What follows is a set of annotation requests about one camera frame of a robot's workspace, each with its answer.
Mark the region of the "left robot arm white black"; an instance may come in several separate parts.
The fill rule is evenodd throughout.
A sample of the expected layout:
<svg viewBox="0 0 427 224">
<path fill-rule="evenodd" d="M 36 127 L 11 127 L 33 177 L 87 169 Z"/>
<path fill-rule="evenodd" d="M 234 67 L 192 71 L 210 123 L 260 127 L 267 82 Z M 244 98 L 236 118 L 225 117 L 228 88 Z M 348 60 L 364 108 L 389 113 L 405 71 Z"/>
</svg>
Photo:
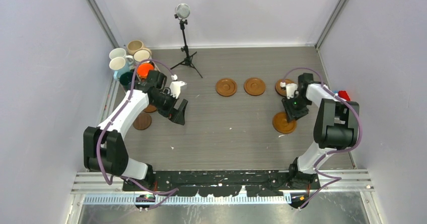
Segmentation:
<svg viewBox="0 0 427 224">
<path fill-rule="evenodd" d="M 188 101 L 182 100 L 178 108 L 175 105 L 187 83 L 179 81 L 176 75 L 171 78 L 168 87 L 165 86 L 167 77 L 157 70 L 150 70 L 143 81 L 136 74 L 126 78 L 127 92 L 117 108 L 98 126 L 87 127 L 84 131 L 84 166 L 88 170 L 133 178 L 143 191 L 154 186 L 154 177 L 149 174 L 152 166 L 129 157 L 124 138 L 137 117 L 150 105 L 171 122 L 185 124 Z"/>
</svg>

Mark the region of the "dark walnut small coaster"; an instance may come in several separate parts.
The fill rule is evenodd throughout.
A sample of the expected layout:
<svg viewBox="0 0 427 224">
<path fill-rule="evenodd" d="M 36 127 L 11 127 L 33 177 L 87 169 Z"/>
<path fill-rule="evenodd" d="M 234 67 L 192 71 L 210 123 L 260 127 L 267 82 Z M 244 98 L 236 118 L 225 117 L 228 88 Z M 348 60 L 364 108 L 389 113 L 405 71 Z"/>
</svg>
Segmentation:
<svg viewBox="0 0 427 224">
<path fill-rule="evenodd" d="M 145 130 L 151 126 L 152 117 L 150 114 L 142 112 L 138 115 L 138 117 L 133 122 L 133 127 L 136 130 Z"/>
</svg>

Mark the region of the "matte brown wooden coaster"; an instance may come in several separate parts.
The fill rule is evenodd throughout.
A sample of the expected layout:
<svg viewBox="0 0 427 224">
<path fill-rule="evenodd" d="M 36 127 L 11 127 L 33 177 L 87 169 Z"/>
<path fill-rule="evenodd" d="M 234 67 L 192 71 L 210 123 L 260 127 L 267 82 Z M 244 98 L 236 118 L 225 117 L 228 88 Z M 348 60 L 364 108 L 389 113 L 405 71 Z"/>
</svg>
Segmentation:
<svg viewBox="0 0 427 224">
<path fill-rule="evenodd" d="M 143 112 L 145 113 L 153 113 L 157 111 L 157 107 L 153 105 L 148 105 L 145 109 L 143 109 Z"/>
</svg>

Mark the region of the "light brown wooden coaster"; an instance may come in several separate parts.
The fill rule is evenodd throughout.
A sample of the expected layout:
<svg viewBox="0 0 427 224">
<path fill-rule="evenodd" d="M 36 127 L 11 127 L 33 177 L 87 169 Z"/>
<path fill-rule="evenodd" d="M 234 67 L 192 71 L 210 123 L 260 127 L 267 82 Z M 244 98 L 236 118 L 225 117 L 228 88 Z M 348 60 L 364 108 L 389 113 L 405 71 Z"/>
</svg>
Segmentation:
<svg viewBox="0 0 427 224">
<path fill-rule="evenodd" d="M 265 92 L 266 85 L 260 78 L 248 78 L 244 82 L 244 90 L 250 96 L 260 96 Z"/>
</svg>

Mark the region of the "floral serving tray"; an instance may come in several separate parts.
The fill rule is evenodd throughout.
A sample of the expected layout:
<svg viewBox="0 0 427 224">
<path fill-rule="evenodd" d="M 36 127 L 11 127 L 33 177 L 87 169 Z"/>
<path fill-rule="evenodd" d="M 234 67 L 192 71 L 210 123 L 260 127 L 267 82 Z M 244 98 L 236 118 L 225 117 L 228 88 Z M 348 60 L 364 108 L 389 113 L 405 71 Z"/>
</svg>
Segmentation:
<svg viewBox="0 0 427 224">
<path fill-rule="evenodd" d="M 121 84 L 125 92 L 130 90 L 131 79 L 133 77 L 135 69 L 136 69 L 136 75 L 134 79 L 135 82 L 144 82 L 148 77 L 148 73 L 150 70 L 159 71 L 159 68 L 153 61 L 146 61 L 141 63 L 138 67 L 136 68 L 134 67 L 130 71 L 123 73 L 119 78 L 119 83 Z"/>
</svg>

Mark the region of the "glossy brown wooden coaster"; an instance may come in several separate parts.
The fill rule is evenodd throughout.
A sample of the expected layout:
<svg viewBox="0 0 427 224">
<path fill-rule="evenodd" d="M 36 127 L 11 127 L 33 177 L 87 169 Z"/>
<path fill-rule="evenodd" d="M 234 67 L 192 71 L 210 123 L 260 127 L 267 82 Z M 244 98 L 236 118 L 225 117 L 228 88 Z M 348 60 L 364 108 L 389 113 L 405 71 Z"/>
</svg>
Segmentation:
<svg viewBox="0 0 427 224">
<path fill-rule="evenodd" d="M 223 78 L 216 83 L 216 92 L 223 97 L 230 97 L 237 91 L 237 83 L 230 78 Z"/>
</svg>

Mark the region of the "orange-brown wooden coaster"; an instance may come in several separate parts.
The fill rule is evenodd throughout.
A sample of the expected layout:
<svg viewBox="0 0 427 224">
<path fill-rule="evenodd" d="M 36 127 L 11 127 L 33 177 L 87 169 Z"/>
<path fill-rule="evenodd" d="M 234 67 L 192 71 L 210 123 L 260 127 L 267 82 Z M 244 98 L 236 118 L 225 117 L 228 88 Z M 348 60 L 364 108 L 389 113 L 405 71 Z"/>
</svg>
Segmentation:
<svg viewBox="0 0 427 224">
<path fill-rule="evenodd" d="M 280 79 L 275 84 L 275 91 L 282 97 L 287 96 L 286 85 L 294 84 L 295 82 L 290 79 Z"/>
</svg>

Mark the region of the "small orange-brown coaster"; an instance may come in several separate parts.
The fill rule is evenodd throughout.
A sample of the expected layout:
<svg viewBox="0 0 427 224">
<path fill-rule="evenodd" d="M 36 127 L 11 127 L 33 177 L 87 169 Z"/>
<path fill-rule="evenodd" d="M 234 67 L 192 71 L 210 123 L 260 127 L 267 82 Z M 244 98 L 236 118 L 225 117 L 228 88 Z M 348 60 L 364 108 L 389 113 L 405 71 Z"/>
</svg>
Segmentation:
<svg viewBox="0 0 427 224">
<path fill-rule="evenodd" d="M 286 112 L 278 112 L 272 120 L 273 128 L 282 134 L 290 134 L 297 128 L 296 120 L 288 122 Z"/>
</svg>

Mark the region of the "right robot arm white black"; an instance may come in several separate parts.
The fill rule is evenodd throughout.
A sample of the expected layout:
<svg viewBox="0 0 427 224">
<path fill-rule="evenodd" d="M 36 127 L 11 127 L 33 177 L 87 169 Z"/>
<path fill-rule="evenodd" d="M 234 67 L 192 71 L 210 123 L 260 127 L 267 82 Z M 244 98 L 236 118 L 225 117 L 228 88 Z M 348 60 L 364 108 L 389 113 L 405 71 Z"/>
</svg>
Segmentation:
<svg viewBox="0 0 427 224">
<path fill-rule="evenodd" d="M 289 166 L 288 185 L 300 189 L 311 184 L 317 170 L 332 155 L 354 147 L 359 136 L 359 104 L 334 94 L 311 73 L 299 75 L 298 82 L 283 80 L 279 86 L 286 94 L 282 104 L 287 122 L 308 115 L 308 106 L 315 104 L 318 113 L 313 129 L 313 143 Z"/>
</svg>

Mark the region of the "beige mug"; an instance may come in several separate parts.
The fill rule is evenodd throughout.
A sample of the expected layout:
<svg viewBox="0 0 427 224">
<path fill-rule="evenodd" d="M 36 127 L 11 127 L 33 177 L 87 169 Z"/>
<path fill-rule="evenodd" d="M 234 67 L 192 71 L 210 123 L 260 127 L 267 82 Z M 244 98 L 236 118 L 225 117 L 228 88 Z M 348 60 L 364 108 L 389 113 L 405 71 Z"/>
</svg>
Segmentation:
<svg viewBox="0 0 427 224">
<path fill-rule="evenodd" d="M 137 51 L 143 49 L 144 47 L 144 43 L 140 40 L 132 40 L 126 46 L 127 53 L 129 55 L 134 55 Z"/>
</svg>

